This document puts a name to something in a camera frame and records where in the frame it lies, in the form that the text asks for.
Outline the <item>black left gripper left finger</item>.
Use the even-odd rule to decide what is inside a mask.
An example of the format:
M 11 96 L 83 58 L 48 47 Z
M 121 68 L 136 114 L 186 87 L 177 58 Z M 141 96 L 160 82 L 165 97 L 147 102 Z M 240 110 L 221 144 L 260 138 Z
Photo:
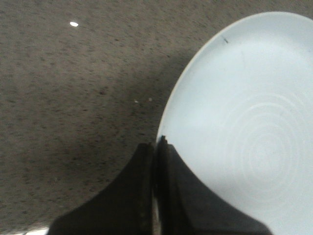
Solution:
M 57 218 L 51 235 L 150 235 L 154 148 L 140 143 L 118 176 L 94 198 Z

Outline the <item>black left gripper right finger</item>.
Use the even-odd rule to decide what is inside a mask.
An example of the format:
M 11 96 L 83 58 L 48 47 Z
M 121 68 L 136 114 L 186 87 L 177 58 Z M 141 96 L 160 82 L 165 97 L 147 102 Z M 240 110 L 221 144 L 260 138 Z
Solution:
M 156 194 L 163 235 L 269 235 L 260 221 L 211 191 L 164 136 L 156 149 Z

